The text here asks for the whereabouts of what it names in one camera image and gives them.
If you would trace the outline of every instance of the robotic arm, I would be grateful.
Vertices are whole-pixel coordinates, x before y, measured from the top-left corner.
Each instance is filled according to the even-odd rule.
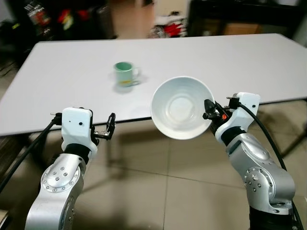
[[[292,177],[247,133],[253,119],[238,106],[244,105],[256,114],[259,95],[240,92],[229,99],[227,108],[205,100],[203,118],[212,120],[215,138],[226,145],[229,160],[246,187],[250,230],[303,230],[293,218],[295,184]],[[102,134],[95,132],[92,117],[92,111],[86,109],[63,110],[63,154],[41,177],[40,192],[28,213],[26,230],[71,228],[86,165],[97,152],[97,138],[111,139],[115,128],[115,114],[109,117],[107,130]]]
[[[111,139],[115,114],[107,130],[95,132],[93,113],[82,108],[66,108],[62,113],[63,153],[43,173],[40,192],[27,216],[26,230],[69,230],[74,204],[83,189],[83,177],[90,158],[97,153],[98,138]]]
[[[205,100],[204,119],[212,120],[215,138],[226,145],[226,153],[246,187],[250,206],[250,230],[298,230],[293,220],[292,198],[295,184],[290,174],[278,167],[257,139],[246,133],[260,96],[240,92],[230,99],[229,106]]]

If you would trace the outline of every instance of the red object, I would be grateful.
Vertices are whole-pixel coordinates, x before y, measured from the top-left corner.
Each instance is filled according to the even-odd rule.
[[[35,17],[36,21],[42,26],[48,25],[50,23],[50,18],[48,15],[46,15],[45,11],[37,12]]]
[[[87,21],[90,18],[87,10],[77,11],[77,13],[82,21]]]
[[[61,15],[58,17],[58,23],[62,23],[65,19],[65,17],[70,14],[70,10],[66,9],[66,10],[62,10]]]
[[[226,119],[227,119],[226,114],[223,114],[223,115],[222,115],[222,119],[223,119],[223,120],[226,120]]]
[[[170,37],[178,35],[181,31],[181,28],[178,28],[182,24],[171,24],[164,27],[164,31],[169,34]]]

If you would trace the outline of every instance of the floor tile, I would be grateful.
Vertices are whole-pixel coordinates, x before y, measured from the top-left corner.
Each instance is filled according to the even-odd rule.
[[[101,165],[110,156],[113,167],[167,174],[168,152],[169,138],[148,120],[117,124],[112,139],[101,140],[97,158]]]
[[[245,189],[168,178],[165,230],[247,230],[248,214]]]
[[[217,142],[211,131],[190,140],[171,140],[169,175],[244,187],[228,160],[224,144]]]
[[[279,164],[262,131],[252,129],[249,133],[260,141]],[[274,133],[273,138],[281,150],[284,150],[296,136]],[[284,162],[296,184],[296,194],[305,196],[307,194],[307,153],[304,143],[286,157]],[[205,132],[192,140],[171,140],[169,175],[213,184],[244,187],[241,177],[228,160],[225,146],[219,144],[210,132]]]
[[[157,1],[156,12],[157,15],[169,15],[172,11],[180,12],[180,15],[187,17],[189,10],[189,2],[186,0],[168,0],[168,1]]]
[[[10,86],[10,82],[5,78],[0,78],[0,100],[4,96],[6,90]]]
[[[111,1],[118,39],[146,38],[154,24],[154,5],[137,6],[134,0]]]
[[[262,131],[251,130],[258,141],[266,148],[271,157],[274,159],[275,163],[279,165],[278,160],[268,142],[265,135]],[[282,152],[287,146],[296,138],[294,135],[273,133],[272,138],[274,139],[277,146]],[[287,167],[288,172],[292,176],[295,186],[296,186],[296,195],[306,196],[307,194],[307,149],[306,143],[302,142],[292,153],[284,158],[284,163]]]
[[[297,208],[301,221],[303,223],[303,227],[304,229],[306,229],[307,228],[307,201],[302,196],[295,196],[293,201]]]
[[[303,100],[260,105],[258,118],[272,132],[299,135],[307,122],[307,103]],[[256,123],[251,129],[260,129]]]
[[[75,210],[74,230],[162,230],[166,176],[92,164]]]
[[[9,210],[12,221],[7,230],[24,229],[27,213],[36,199],[40,169],[31,160],[24,160],[0,195],[0,209]]]

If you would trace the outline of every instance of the green mug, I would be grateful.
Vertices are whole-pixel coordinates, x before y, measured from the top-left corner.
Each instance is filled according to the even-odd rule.
[[[129,62],[119,62],[114,65],[117,84],[122,87],[128,87],[139,84],[137,80],[139,70]]]

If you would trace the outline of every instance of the table leg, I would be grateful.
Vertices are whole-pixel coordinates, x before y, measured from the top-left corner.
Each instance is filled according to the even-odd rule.
[[[307,138],[307,132],[302,133],[284,152],[282,157],[288,156],[305,138]]]
[[[111,142],[106,142],[106,165],[110,166],[112,163],[112,156],[111,156]]]

